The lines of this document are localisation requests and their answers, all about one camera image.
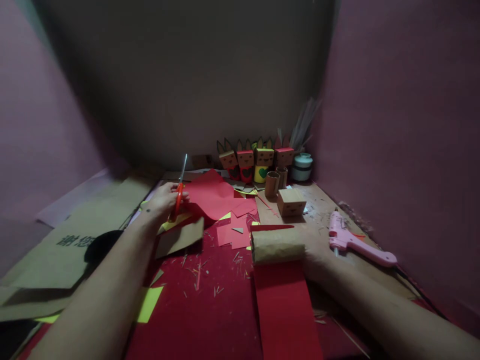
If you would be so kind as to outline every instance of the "hot glue gun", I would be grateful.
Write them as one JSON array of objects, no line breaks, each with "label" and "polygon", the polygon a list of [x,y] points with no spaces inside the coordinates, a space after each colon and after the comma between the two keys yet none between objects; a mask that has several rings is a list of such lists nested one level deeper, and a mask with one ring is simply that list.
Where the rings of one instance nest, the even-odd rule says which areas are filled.
[{"label": "hot glue gun", "polygon": [[340,215],[337,208],[330,216],[330,229],[328,232],[330,247],[333,248],[335,256],[339,255],[339,250],[345,251],[347,248],[356,250],[373,262],[391,268],[397,265],[397,258],[391,252],[378,250],[353,235],[345,224],[344,218]]}]

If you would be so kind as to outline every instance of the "red tablecloth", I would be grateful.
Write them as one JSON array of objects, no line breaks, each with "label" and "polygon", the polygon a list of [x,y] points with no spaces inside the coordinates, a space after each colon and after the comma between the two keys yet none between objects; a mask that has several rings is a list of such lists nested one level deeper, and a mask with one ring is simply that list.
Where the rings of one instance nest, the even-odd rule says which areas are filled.
[{"label": "red tablecloth", "polygon": [[[127,359],[262,359],[255,286],[251,276],[252,254],[245,248],[232,250],[228,245],[217,246],[216,228],[229,222],[229,219],[221,220],[206,229],[203,242],[188,249],[184,266],[183,251],[150,264],[145,283],[149,285],[161,268],[165,273],[154,287],[164,284],[164,288],[149,322],[135,325]],[[239,264],[233,261],[237,252],[237,259],[242,259]],[[205,261],[199,290],[196,291],[196,278],[188,269],[198,269]],[[216,287],[223,290],[214,297]],[[379,349],[347,314],[336,319],[344,328],[353,331],[348,330],[365,351]],[[317,329],[325,359],[362,354],[331,318],[326,316],[322,320],[326,324],[318,323]],[[28,357],[49,327],[48,324],[42,327],[20,359]]]}]

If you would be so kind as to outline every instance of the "forearm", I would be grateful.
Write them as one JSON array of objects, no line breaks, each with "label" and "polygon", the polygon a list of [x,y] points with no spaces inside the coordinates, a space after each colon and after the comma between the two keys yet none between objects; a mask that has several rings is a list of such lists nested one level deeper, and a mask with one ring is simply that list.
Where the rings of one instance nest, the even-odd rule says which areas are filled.
[{"label": "forearm", "polygon": [[394,359],[480,359],[480,341],[397,296],[339,259],[318,267],[318,282]]},{"label": "forearm", "polygon": [[118,359],[142,300],[161,224],[142,213],[121,235],[32,352],[32,359]]}]

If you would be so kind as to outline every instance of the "hand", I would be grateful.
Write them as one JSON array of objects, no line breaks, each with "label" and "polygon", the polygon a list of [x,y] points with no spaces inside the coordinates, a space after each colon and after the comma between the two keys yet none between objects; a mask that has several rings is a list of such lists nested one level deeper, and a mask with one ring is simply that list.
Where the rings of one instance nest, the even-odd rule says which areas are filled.
[{"label": "hand", "polygon": [[[152,212],[161,223],[165,223],[177,202],[177,187],[179,185],[174,182],[167,182],[160,186],[148,203],[145,204],[145,211]],[[190,201],[190,195],[187,191],[183,191],[181,195],[183,203]]]},{"label": "hand", "polygon": [[303,260],[303,271],[305,277],[318,282],[326,267],[336,263],[335,255],[330,249],[328,234],[322,236],[314,230],[304,238],[305,259]]}]

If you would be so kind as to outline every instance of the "cardboard rabbit figure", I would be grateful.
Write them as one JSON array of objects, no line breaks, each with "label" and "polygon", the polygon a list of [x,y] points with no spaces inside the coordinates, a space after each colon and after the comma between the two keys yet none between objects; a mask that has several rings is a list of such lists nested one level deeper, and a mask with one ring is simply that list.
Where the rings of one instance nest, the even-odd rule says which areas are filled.
[{"label": "cardboard rabbit figure", "polygon": [[262,184],[266,180],[269,167],[274,164],[274,150],[272,149],[272,139],[269,138],[266,144],[260,137],[255,148],[255,174],[253,181]]},{"label": "cardboard rabbit figure", "polygon": [[245,147],[243,147],[242,142],[238,140],[236,145],[236,159],[240,167],[240,179],[245,184],[251,183],[254,178],[255,160],[250,140],[246,140]]},{"label": "cardboard rabbit figure", "polygon": [[235,151],[232,149],[229,141],[225,139],[225,147],[222,146],[220,141],[216,142],[216,149],[218,151],[218,157],[224,169],[228,171],[230,179],[240,180],[240,170],[238,167],[237,157],[235,156]]},{"label": "cardboard rabbit figure", "polygon": [[275,140],[275,168],[288,167],[294,162],[294,149],[290,147],[290,139],[287,135],[283,141],[277,136]]}]

